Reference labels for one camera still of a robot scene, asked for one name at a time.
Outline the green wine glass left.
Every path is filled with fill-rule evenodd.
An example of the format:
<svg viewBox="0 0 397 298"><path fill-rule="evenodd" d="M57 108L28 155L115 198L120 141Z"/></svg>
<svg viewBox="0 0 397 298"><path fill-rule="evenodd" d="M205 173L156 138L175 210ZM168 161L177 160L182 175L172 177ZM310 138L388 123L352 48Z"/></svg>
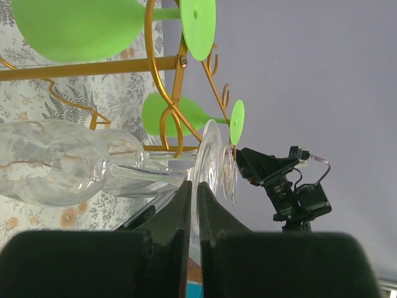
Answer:
<svg viewBox="0 0 397 298"><path fill-rule="evenodd" d="M44 58L61 63L110 58L127 48L155 21L178 19L191 55L204 60L216 31L215 1L179 1L177 8L149 13L139 1L13 0L11 11L27 43Z"/></svg>

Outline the floral patterned table cloth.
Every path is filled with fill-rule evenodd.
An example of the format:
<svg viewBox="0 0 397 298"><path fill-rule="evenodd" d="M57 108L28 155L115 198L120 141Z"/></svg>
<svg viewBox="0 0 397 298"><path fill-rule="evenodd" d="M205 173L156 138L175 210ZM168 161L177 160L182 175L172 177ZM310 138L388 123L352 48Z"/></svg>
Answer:
<svg viewBox="0 0 397 298"><path fill-rule="evenodd" d="M16 24L39 54L53 61L108 58L125 48L146 22L138 1L12 1ZM185 171L159 169L146 160L143 145L119 130L91 130L62 120L1 125L1 194L37 206L31 230L51 229L41 212L62 210L60 227L74 228L98 192L127 190L153 197L151 186L180 186Z"/></svg>

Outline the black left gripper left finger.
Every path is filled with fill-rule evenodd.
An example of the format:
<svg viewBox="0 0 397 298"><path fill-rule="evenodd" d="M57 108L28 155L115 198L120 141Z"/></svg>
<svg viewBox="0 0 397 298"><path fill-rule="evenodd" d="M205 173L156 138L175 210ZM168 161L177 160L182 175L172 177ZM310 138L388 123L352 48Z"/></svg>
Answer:
<svg viewBox="0 0 397 298"><path fill-rule="evenodd" d="M185 297L192 184L134 230L27 231L1 252L2 297Z"/></svg>

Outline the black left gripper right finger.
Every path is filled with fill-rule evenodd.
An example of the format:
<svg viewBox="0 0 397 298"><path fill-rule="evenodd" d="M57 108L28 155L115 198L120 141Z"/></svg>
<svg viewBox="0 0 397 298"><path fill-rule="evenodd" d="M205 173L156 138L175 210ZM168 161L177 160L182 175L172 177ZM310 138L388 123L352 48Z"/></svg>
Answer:
<svg viewBox="0 0 397 298"><path fill-rule="evenodd" d="M380 297L358 241L345 233L253 232L198 186L205 297Z"/></svg>

